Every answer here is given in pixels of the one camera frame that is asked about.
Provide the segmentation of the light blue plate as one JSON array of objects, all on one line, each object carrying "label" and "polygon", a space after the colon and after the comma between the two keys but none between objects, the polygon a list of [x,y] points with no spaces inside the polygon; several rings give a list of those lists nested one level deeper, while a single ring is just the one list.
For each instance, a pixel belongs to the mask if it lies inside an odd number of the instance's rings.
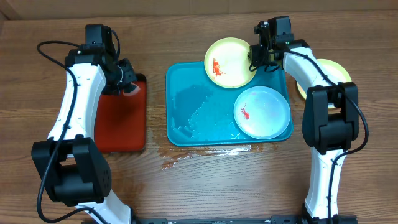
[{"label": "light blue plate", "polygon": [[234,103],[233,114],[242,132],[261,140],[281,135],[291,119],[287,100],[281,93],[266,86],[244,90]]}]

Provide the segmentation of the green-rimmed plate top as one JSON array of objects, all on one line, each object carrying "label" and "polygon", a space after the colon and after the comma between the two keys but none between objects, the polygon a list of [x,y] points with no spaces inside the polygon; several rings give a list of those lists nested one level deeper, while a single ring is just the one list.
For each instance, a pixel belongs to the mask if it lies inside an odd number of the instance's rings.
[{"label": "green-rimmed plate top", "polygon": [[256,74],[249,69],[249,47],[246,41],[235,37],[214,42],[204,59],[209,79],[223,88],[239,88],[248,84]]}]

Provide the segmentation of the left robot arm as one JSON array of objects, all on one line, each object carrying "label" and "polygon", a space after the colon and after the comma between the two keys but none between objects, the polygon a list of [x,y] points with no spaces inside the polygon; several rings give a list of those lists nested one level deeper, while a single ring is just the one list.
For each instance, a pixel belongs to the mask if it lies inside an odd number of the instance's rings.
[{"label": "left robot arm", "polygon": [[35,142],[31,150],[41,178],[37,213],[46,223],[82,211],[96,223],[140,222],[112,190],[110,166],[94,142],[100,96],[131,93],[136,81],[146,80],[119,56],[119,38],[103,24],[86,25],[85,43],[73,44],[63,63],[43,54],[67,75],[57,120],[47,140]]}]

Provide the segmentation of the green-rimmed plate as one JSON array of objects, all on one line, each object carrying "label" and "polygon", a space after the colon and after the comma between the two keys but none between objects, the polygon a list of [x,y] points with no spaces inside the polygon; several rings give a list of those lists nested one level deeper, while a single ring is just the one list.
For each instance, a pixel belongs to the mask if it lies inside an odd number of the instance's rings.
[{"label": "green-rimmed plate", "polygon": [[256,74],[249,69],[249,47],[246,41],[235,37],[214,42],[204,59],[209,79],[223,88],[239,88],[248,84]]},{"label": "green-rimmed plate", "polygon": [[[352,82],[352,79],[351,79],[349,73],[340,64],[338,64],[332,60],[328,60],[328,59],[317,59],[317,60],[327,70],[328,74],[333,75],[335,78],[338,79],[339,82]],[[305,91],[299,85],[298,82],[296,82],[296,84],[297,84],[297,89],[298,89],[300,95],[305,100],[307,97]],[[334,104],[333,103],[328,104],[328,108],[329,109],[335,108]]]}]

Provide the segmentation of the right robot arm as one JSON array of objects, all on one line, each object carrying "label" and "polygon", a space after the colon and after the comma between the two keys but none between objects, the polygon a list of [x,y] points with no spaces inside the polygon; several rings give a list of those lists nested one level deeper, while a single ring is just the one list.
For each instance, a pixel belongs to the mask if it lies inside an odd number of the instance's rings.
[{"label": "right robot arm", "polygon": [[337,196],[344,159],[355,152],[351,143],[358,137],[359,123],[365,121],[358,87],[327,74],[306,41],[295,39],[288,16],[259,22],[254,33],[259,43],[249,48],[249,69],[281,68],[306,92],[302,134],[312,160],[298,223],[357,223],[356,216],[339,215]]}]

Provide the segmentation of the dark grey sponge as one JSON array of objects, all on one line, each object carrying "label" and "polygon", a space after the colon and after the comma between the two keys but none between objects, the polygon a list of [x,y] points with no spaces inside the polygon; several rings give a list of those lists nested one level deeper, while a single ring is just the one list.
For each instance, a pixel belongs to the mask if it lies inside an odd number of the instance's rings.
[{"label": "dark grey sponge", "polygon": [[123,95],[124,96],[133,96],[133,95],[139,93],[139,91],[140,91],[139,86],[137,86],[135,83],[130,83],[130,84],[128,84],[127,87],[125,87]]}]

